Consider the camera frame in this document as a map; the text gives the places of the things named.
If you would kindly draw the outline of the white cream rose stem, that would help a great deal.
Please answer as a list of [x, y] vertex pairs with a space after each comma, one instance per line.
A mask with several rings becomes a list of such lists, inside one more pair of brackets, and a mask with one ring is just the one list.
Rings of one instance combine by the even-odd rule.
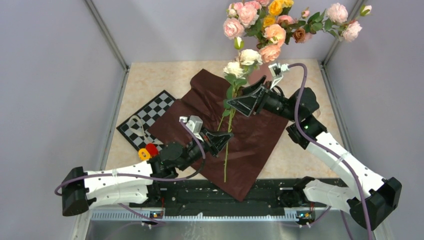
[[[263, 64], [262, 56], [257, 50], [244, 49], [244, 41], [241, 37], [234, 38], [234, 48], [237, 50], [237, 56], [233, 61], [230, 61], [223, 69], [224, 78], [230, 84], [226, 92], [226, 99], [224, 101], [224, 112], [222, 113], [221, 122], [224, 118], [228, 117], [227, 132], [232, 132], [232, 122], [236, 114], [234, 107], [231, 107], [227, 100], [233, 99], [238, 96], [239, 90], [242, 86], [246, 85], [251, 73]], [[225, 147], [224, 159], [224, 183], [227, 182], [227, 165], [229, 155], [229, 144]]]

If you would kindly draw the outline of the dark red wrapping paper sheet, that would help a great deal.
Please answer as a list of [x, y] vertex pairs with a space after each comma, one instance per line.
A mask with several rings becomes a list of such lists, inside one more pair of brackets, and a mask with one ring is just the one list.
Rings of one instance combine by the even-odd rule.
[[[230, 84], [205, 69], [190, 80], [191, 89], [148, 128], [164, 144], [188, 144], [192, 138], [179, 122], [181, 116], [198, 116], [210, 130], [226, 132], [228, 120], [222, 120], [224, 99]], [[234, 136], [218, 157], [206, 154], [201, 174], [224, 192], [242, 202], [269, 159], [288, 120], [269, 111], [246, 117], [237, 112], [232, 119]]]

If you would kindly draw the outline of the peach pink rose stem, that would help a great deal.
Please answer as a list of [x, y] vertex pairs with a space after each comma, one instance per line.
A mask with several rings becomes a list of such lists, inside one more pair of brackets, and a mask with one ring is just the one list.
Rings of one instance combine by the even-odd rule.
[[275, 61], [280, 53], [281, 47], [286, 41], [286, 30], [279, 24], [272, 24], [264, 29], [263, 37], [265, 43], [259, 48], [259, 53], [265, 63]]

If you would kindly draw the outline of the pale pink rose stem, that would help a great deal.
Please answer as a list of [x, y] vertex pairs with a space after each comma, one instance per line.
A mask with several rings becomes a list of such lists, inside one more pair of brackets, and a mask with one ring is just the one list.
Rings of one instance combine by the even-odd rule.
[[370, 15], [372, 9], [371, 5], [362, 5], [359, 13], [349, 20], [347, 8], [340, 3], [333, 3], [322, 13], [316, 12], [314, 15], [311, 15], [307, 7], [301, 12], [301, 18], [306, 20], [306, 23], [294, 31], [293, 38], [296, 43], [303, 44], [317, 32], [322, 31], [339, 41], [353, 42], [363, 29], [359, 23], [359, 18]]

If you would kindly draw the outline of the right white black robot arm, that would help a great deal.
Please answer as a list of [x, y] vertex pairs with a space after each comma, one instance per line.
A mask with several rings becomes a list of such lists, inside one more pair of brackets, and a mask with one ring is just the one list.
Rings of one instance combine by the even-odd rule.
[[247, 117], [265, 110], [292, 121], [286, 129], [291, 140], [344, 182], [340, 187], [309, 176], [298, 179], [291, 190], [282, 193], [284, 207], [321, 203], [350, 214], [357, 224], [371, 230], [397, 208], [402, 184], [373, 172], [335, 140], [313, 115], [319, 104], [311, 88], [302, 87], [287, 98], [280, 88], [271, 89], [261, 78], [226, 103]]

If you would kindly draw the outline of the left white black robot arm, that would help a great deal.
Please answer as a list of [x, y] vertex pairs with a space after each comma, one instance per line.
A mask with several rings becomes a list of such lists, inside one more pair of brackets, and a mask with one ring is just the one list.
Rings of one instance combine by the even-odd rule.
[[217, 157], [233, 137], [232, 132], [202, 128], [199, 137], [187, 145], [170, 142], [157, 155], [137, 164], [103, 171], [74, 167], [55, 190], [61, 197], [61, 213], [70, 217], [100, 206], [127, 203], [154, 207], [161, 198], [155, 184], [180, 180], [177, 170], [205, 161], [206, 154]]

